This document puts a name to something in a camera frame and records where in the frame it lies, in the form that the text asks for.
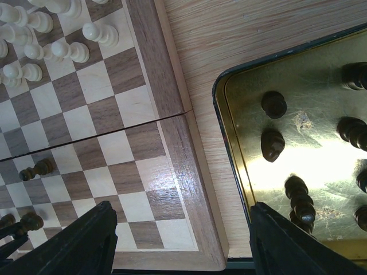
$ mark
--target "white pawn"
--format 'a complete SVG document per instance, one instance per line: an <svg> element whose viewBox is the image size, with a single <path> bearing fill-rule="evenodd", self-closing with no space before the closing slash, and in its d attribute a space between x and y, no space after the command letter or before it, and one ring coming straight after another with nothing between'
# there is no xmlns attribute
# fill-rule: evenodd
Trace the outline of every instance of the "white pawn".
<svg viewBox="0 0 367 275"><path fill-rule="evenodd" d="M7 43L4 39L0 39L0 58L7 56Z"/></svg>
<svg viewBox="0 0 367 275"><path fill-rule="evenodd" d="M97 26L94 23L86 23L83 26L83 35L86 39L99 42L105 47L114 47L119 42L119 33L110 25Z"/></svg>
<svg viewBox="0 0 367 275"><path fill-rule="evenodd" d="M10 79L19 79L24 77L29 81L40 81L42 79L42 69L37 64L25 64L22 67L14 64L5 65L3 68L4 75Z"/></svg>
<svg viewBox="0 0 367 275"><path fill-rule="evenodd" d="M54 62L60 62L63 59L55 56L51 50L51 44L47 44L43 48L39 45L25 45L24 54L29 59L40 60L42 58L46 60L51 60Z"/></svg>
<svg viewBox="0 0 367 275"><path fill-rule="evenodd" d="M12 7L5 3L0 3L0 20L20 27L29 25L40 33L49 33L53 28L52 18L48 14L40 11L28 14L23 7Z"/></svg>
<svg viewBox="0 0 367 275"><path fill-rule="evenodd" d="M68 58L78 63L85 63L89 60L89 49L82 43L74 42L71 45L66 42L56 41L51 46L52 53L55 56Z"/></svg>
<svg viewBox="0 0 367 275"><path fill-rule="evenodd" d="M22 84L21 79L10 79L6 76L0 76L0 84L4 84L5 86L14 88L19 87Z"/></svg>
<svg viewBox="0 0 367 275"><path fill-rule="evenodd" d="M96 2L97 4L106 4L108 0L92 0L93 2Z"/></svg>
<svg viewBox="0 0 367 275"><path fill-rule="evenodd" d="M32 32L28 27L19 27L12 23L0 27L0 38L19 46L31 44L33 41Z"/></svg>
<svg viewBox="0 0 367 275"><path fill-rule="evenodd" d="M77 18L81 14L80 0L28 0L34 6L46 7L56 14L63 14L67 17Z"/></svg>

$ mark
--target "wooden table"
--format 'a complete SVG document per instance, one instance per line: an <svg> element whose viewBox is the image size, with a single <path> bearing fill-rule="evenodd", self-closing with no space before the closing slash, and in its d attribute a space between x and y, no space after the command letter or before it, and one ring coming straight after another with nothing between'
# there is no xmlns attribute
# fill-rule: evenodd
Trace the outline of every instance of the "wooden table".
<svg viewBox="0 0 367 275"><path fill-rule="evenodd" d="M250 257L249 232L212 104L224 70L365 22L363 0L165 0L212 174L230 257Z"/></svg>

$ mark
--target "brass tray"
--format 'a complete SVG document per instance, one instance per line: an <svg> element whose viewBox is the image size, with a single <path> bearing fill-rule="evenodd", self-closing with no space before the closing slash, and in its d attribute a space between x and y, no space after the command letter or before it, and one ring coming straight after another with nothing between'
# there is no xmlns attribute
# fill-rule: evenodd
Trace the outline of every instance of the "brass tray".
<svg viewBox="0 0 367 275"><path fill-rule="evenodd" d="M336 132L341 117L367 121L367 91L346 89L343 65L367 61L367 24L354 27L222 73L213 87L221 125L243 206L265 202L288 217L290 201L284 182L304 180L316 209L313 236L351 260L367 259L367 232L354 212L367 205L356 185L367 168L367 152L352 147ZM287 112L270 119L261 108L268 91L280 92ZM282 133L286 147L274 162L260 148L266 128Z"/></svg>

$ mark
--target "checkered pattern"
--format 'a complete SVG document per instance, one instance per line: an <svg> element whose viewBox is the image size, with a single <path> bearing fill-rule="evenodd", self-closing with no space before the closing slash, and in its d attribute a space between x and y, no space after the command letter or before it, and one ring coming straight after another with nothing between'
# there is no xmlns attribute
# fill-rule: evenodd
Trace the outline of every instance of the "checkered pattern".
<svg viewBox="0 0 367 275"><path fill-rule="evenodd" d="M22 169L44 158L51 174L20 181ZM118 216L116 251L196 250L174 177L157 123L148 123L0 162L0 215L44 219L24 252L107 200Z"/></svg>
<svg viewBox="0 0 367 275"><path fill-rule="evenodd" d="M82 42L90 50L88 62L30 60L24 47L8 44L0 68L34 63L44 76L40 82L23 79L17 88L0 85L0 160L158 119L121 0L81 2L78 19L40 9L52 16L54 29L34 32L34 43ZM118 45L106 48L86 40L81 28L87 22L115 26Z"/></svg>

